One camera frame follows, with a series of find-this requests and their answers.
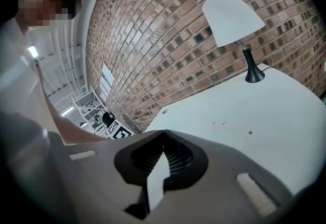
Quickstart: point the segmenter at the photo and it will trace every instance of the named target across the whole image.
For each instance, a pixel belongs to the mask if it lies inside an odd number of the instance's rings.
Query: white desk
[[[296,194],[326,159],[326,106],[274,68],[259,83],[247,83],[246,74],[163,107],[146,131],[175,130],[234,147]]]

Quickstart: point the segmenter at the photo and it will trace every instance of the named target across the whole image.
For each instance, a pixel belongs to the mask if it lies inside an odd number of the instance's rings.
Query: light fixture
[[[246,58],[246,81],[257,83],[265,78],[256,65],[251,50],[242,38],[265,26],[261,18],[243,0],[207,0],[203,12],[213,32],[217,47],[238,41]]]
[[[68,114],[70,111],[74,110],[74,107],[70,107],[67,111],[65,111],[62,116],[65,116],[66,114]]]
[[[39,55],[39,54],[37,53],[37,51],[36,51],[35,46],[31,46],[31,47],[29,47],[28,50],[30,51],[30,53],[32,54],[32,56],[33,56],[34,58],[36,58],[36,57]]]

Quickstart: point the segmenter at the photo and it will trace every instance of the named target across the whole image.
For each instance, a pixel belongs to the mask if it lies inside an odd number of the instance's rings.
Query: white ceiling
[[[38,52],[49,100],[61,114],[72,106],[71,97],[88,88],[85,82],[86,36],[95,2],[83,0],[80,13],[73,21],[67,21],[66,31],[63,26],[57,26],[52,30],[31,30],[26,36],[28,47],[33,45]],[[83,121],[77,109],[66,117],[78,126]]]

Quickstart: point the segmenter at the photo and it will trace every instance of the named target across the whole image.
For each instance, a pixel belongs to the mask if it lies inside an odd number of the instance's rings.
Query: curved brick wall
[[[217,48],[205,0],[97,0],[87,38],[88,83],[99,89],[104,61],[116,78],[109,109],[137,131],[162,106],[246,70],[235,43]],[[326,90],[324,27],[311,0],[244,0],[264,20],[248,36],[254,59],[317,96]]]

